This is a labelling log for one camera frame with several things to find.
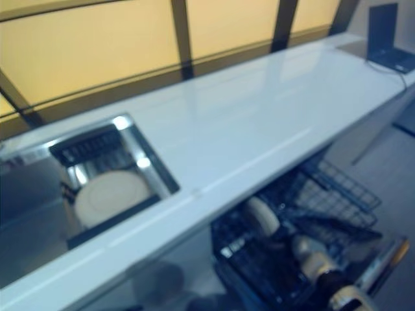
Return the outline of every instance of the sink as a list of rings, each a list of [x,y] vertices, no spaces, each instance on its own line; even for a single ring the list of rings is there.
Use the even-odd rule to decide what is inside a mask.
[[[179,190],[128,114],[2,155],[0,169],[0,247],[7,249],[1,255],[0,287]],[[140,178],[148,195],[85,225],[77,213],[77,198],[98,179],[114,172]],[[113,190],[122,189],[115,184]]]

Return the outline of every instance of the white plate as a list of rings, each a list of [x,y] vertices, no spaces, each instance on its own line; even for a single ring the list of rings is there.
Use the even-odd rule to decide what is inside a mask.
[[[145,180],[132,172],[115,170],[91,180],[79,192],[75,212],[85,227],[93,227],[151,195]]]

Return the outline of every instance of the kitchen counter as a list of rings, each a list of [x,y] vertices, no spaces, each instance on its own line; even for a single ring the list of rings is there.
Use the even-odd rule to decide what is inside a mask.
[[[2,310],[60,310],[160,254],[330,143],[403,90],[337,49],[340,34],[95,109],[5,142],[1,153],[129,113],[180,190],[0,291]],[[415,82],[415,72],[406,75]]]

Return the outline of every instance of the wire rack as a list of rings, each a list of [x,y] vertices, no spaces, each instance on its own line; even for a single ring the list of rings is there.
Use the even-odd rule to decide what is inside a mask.
[[[232,280],[234,286],[235,282],[247,284],[270,310],[295,310],[307,300],[311,285],[293,262],[289,248],[266,247],[250,233],[239,210],[224,215],[211,228],[216,258],[239,276]]]
[[[294,223],[299,232],[325,243],[338,260],[356,242],[355,236],[314,223],[309,216],[341,220],[369,231],[377,221],[373,210],[381,203],[368,189],[320,158],[302,163],[256,196],[273,208],[282,223]],[[299,310],[312,288],[287,251],[289,242],[279,250],[270,249],[241,215],[241,207],[236,207],[212,223],[215,257],[236,271],[240,281],[271,310]]]

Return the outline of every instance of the laptop screen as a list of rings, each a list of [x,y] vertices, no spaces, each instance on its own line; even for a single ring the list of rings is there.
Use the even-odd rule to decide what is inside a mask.
[[[370,8],[368,57],[394,47],[396,16],[397,3]]]

